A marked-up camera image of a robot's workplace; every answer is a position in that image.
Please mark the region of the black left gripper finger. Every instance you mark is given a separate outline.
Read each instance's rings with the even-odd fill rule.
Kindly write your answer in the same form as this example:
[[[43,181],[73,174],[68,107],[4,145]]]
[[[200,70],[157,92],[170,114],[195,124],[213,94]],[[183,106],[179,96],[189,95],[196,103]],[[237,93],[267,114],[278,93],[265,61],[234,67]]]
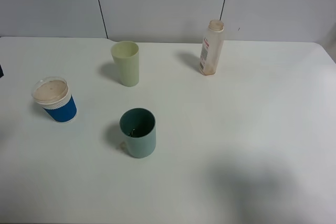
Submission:
[[[2,78],[4,76],[3,70],[2,70],[2,66],[0,65],[0,78]]]

